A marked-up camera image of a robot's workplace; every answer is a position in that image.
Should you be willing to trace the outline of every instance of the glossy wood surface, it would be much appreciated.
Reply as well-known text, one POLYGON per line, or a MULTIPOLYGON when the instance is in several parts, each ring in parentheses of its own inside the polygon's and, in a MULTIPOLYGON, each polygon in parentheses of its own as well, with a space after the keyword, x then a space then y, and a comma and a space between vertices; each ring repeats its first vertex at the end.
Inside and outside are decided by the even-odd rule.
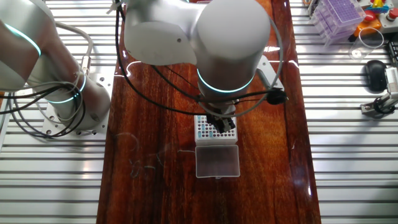
MULTIPOLYGON (((97 223, 320 223, 289 2, 258 0, 274 18, 284 42, 281 80, 289 101, 263 103, 238 118, 239 178, 197 179, 193 117, 160 109, 138 97, 116 67, 97 223)), ((271 32, 264 52, 277 68, 271 32)), ((121 46, 129 78, 164 105, 203 112, 169 87, 150 66, 121 46)), ((197 82, 195 67, 173 70, 197 82)), ((159 69, 191 94, 198 90, 159 69)), ((256 78, 251 91, 261 90, 256 78)), ((238 105, 238 112, 254 102, 238 105)))

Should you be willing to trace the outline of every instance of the teal light ring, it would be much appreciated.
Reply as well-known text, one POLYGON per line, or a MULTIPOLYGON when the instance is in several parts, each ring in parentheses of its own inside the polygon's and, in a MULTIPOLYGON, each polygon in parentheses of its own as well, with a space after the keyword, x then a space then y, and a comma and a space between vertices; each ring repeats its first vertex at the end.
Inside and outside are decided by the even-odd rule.
POLYGON ((250 80, 246 85, 244 85, 244 86, 242 86, 241 88, 238 88, 238 89, 236 89, 236 90, 219 90, 219 89, 217 89, 217 88, 215 88, 215 87, 212 87, 211 85, 209 85, 207 82, 204 81, 204 79, 200 76, 199 69, 198 69, 198 76, 199 76, 201 82, 203 82, 208 88, 210 88, 211 90, 217 91, 217 92, 219 92, 219 93, 236 93, 237 91, 241 91, 241 90, 243 90, 244 88, 246 88, 248 85, 250 85, 250 83, 253 81, 253 78, 254 78, 254 76, 253 76, 253 77, 251 78, 251 80, 250 80))
MULTIPOLYGON (((83 81, 83 84, 82 84, 82 86, 81 86, 81 88, 80 88, 80 93, 84 90, 84 88, 85 88, 85 86, 86 86, 86 76, 84 76, 84 78, 85 78, 85 80, 83 81)), ((50 100, 48 100, 48 102, 49 102, 49 103, 67 103, 67 102, 73 100, 73 98, 74 98, 74 97, 77 97, 78 95, 79 95, 79 93, 76 93, 75 96, 73 96, 73 97, 71 97, 71 98, 69 98, 69 99, 67 99, 67 100, 60 101, 60 102, 53 102, 53 101, 50 101, 50 100)))
POLYGON ((5 25, 6 25, 6 27, 7 27, 14 35, 17 35, 17 36, 19 36, 19 37, 22 37, 22 38, 24 38, 25 40, 27 40, 30 44, 32 44, 33 47, 35 47, 36 50, 37 50, 37 52, 39 53, 39 56, 42 55, 42 51, 40 50, 40 47, 39 47, 32 39, 30 39, 28 36, 26 36, 23 32, 21 32, 21 31, 15 29, 15 28, 13 28, 12 26, 10 26, 10 25, 8 25, 8 24, 5 24, 5 25))

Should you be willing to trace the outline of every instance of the black computer mouse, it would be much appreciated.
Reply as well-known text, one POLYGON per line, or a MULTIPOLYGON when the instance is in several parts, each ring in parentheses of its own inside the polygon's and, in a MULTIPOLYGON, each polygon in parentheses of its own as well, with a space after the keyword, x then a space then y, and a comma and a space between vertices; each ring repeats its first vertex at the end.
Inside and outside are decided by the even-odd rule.
POLYGON ((386 68, 386 65, 379 60, 370 60, 365 65, 365 72, 371 91, 384 91, 387 88, 387 80, 384 73, 386 68))

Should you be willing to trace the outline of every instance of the red object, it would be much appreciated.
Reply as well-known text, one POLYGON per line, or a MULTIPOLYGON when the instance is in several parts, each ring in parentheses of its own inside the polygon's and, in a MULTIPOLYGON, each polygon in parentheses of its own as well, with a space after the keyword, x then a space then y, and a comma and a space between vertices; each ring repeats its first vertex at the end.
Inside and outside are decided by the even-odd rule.
POLYGON ((395 19, 396 17, 398 17, 398 9, 397 9, 397 8, 391 9, 390 12, 389 12, 389 14, 388 14, 388 16, 389 16, 391 19, 395 19))
POLYGON ((365 13, 366 13, 365 17, 366 21, 371 22, 376 19, 376 14, 373 11, 366 10, 365 13))

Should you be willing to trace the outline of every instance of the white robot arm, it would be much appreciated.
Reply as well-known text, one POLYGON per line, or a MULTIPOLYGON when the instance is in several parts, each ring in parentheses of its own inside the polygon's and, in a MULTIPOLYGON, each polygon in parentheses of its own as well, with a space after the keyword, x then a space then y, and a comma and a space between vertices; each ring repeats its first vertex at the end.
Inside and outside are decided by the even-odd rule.
MULTIPOLYGON (((262 55, 271 23, 255 0, 126 2, 127 51, 151 65, 196 65, 204 98, 222 100, 245 94, 256 70, 266 87, 276 82, 283 89, 262 55)), ((83 69, 60 40, 53 15, 41 0, 0 0, 0 71, 0 90, 17 90, 25 82, 33 85, 31 81, 78 82, 88 111, 81 129, 96 125, 109 110, 108 94, 80 75, 83 69)), ((73 94, 59 93, 46 97, 61 118, 73 113, 71 98, 73 94)), ((235 111, 234 102, 210 106, 222 115, 235 111)))
POLYGON ((217 98, 246 92, 270 30, 269 16, 255 0, 132 0, 124 43, 144 63, 196 65, 201 93, 217 98))
MULTIPOLYGON (((81 91, 86 115, 78 129, 90 129, 107 115, 108 93, 84 74, 62 43, 46 4, 41 0, 0 0, 0 90, 17 91, 25 83, 36 86, 58 81, 77 83, 81 91)), ((49 94, 46 99, 59 118, 66 119, 75 112, 74 93, 62 91, 49 94)))

